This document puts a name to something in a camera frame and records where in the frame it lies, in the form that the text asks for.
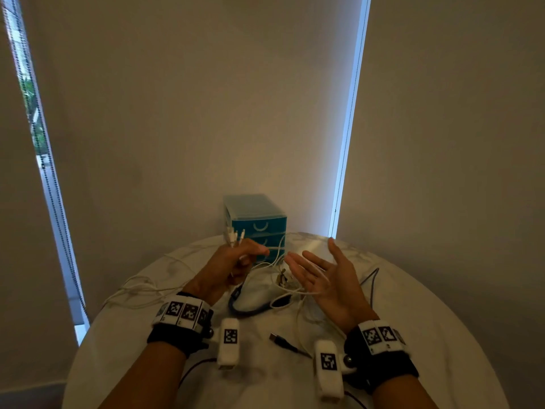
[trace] plastic drawer organizer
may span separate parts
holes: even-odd
[[[284,254],[288,217],[269,197],[262,193],[227,195],[223,197],[223,205],[225,227],[233,227],[239,235],[244,229],[245,238],[269,248],[269,256],[258,257],[258,262],[274,261],[279,247],[278,255]]]

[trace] round table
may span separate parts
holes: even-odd
[[[161,257],[140,274],[151,277],[158,287],[176,287],[200,270],[222,236],[211,237]],[[508,408],[505,394],[483,350],[455,314],[422,284],[384,259],[364,253],[338,241],[344,254],[354,263],[361,278],[379,267],[375,281],[374,309],[382,319],[397,328],[412,353],[420,381],[440,408]],[[286,249],[301,253],[309,250],[331,261],[326,238],[306,233],[288,233]],[[237,300],[241,310],[273,299],[279,292],[270,282],[271,268],[252,272]],[[363,285],[370,294],[371,281]],[[130,305],[150,297],[126,299]],[[228,295],[214,305],[214,325],[228,316]],[[152,321],[161,302],[140,309],[106,306],[93,322],[74,359],[66,384],[63,408],[97,408],[133,364],[146,345]],[[240,364],[231,371],[219,371],[209,363],[196,368],[184,381],[175,407],[184,408],[316,408],[327,406],[316,398],[312,361],[281,349],[270,342],[271,332],[296,344],[294,304],[240,321]],[[317,339],[331,339],[342,350],[343,339],[327,322],[314,301],[306,301],[299,316],[301,340],[308,349]],[[214,357],[211,346],[193,354],[186,370],[195,362]],[[371,398],[363,391],[353,392],[368,408]],[[344,399],[341,407],[357,408]]]

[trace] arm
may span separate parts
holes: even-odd
[[[314,295],[317,304],[344,334],[348,334],[359,323],[378,320],[379,316],[365,299],[352,262],[332,238],[328,240],[328,248],[336,264],[308,251],[303,252],[303,257],[289,253],[284,261],[307,291],[323,292]],[[311,263],[324,269],[327,279]],[[411,375],[382,383],[372,397],[376,409],[437,409],[426,389]]]
[[[223,245],[184,286],[184,292],[212,306],[230,286],[246,278],[256,256],[262,254],[268,254],[267,248],[249,239],[234,248]],[[148,344],[99,409],[171,408],[186,360],[183,352],[168,343]]]

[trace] wrist strap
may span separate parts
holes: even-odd
[[[183,291],[170,295],[153,319],[153,329],[147,342],[164,341],[189,357],[198,350],[208,348],[208,344],[202,340],[203,334],[210,329],[213,313],[210,305],[194,295]]]
[[[356,326],[344,342],[344,352],[357,367],[345,377],[347,382],[370,395],[382,383],[403,375],[419,377],[406,352],[399,332],[383,320],[367,321]]]

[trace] translucent lid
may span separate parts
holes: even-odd
[[[259,220],[285,217],[284,211],[263,193],[226,195],[223,203],[232,220]]]

